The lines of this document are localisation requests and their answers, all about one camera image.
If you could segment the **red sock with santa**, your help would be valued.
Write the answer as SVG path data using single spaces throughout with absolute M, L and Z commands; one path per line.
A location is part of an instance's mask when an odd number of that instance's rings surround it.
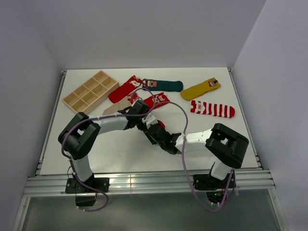
M 161 120 L 158 120 L 158 123 L 159 123 L 163 128 L 165 128 L 165 124 L 164 124 Z

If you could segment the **wooden compartment tray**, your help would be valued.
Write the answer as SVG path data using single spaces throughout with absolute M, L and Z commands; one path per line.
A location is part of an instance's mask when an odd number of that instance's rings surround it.
M 119 88 L 119 82 L 100 70 L 62 99 L 72 112 L 89 114 L 103 103 L 110 93 Z

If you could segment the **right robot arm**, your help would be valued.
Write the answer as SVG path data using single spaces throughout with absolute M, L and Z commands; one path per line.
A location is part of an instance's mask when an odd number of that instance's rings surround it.
M 232 169 L 242 166 L 249 140 L 240 133 L 221 123 L 216 123 L 206 131 L 170 134 L 160 124 L 147 125 L 145 135 L 152 144 L 157 144 L 169 154 L 184 152 L 208 152 L 216 157 L 211 167 L 208 182 L 212 187 L 220 187 Z

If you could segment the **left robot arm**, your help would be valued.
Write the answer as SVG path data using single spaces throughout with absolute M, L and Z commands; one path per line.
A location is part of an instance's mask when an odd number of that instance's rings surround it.
M 131 107 L 112 115 L 89 117 L 80 112 L 63 129 L 58 137 L 61 153 L 70 161 L 76 186 L 82 192 L 89 192 L 96 184 L 88 154 L 97 136 L 140 125 L 148 110 L 149 106 L 144 101 L 137 100 Z

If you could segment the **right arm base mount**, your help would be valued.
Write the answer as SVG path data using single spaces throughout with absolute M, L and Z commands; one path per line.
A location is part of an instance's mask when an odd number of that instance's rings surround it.
M 206 196 L 210 203 L 219 205 L 223 201 L 223 197 L 228 189 L 235 190 L 235 176 L 232 174 L 229 182 L 230 173 L 227 174 L 224 180 L 219 180 L 212 177 L 210 174 L 195 174 L 193 175 L 193 187 L 197 191 L 206 191 Z

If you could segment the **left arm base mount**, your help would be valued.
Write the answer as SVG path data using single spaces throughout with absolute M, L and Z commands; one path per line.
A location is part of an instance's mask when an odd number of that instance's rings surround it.
M 108 192 L 109 182 L 109 178 L 90 177 L 82 183 L 75 177 L 69 178 L 66 182 L 65 194 L 74 194 L 76 206 L 88 208 L 95 204 L 98 193 Z

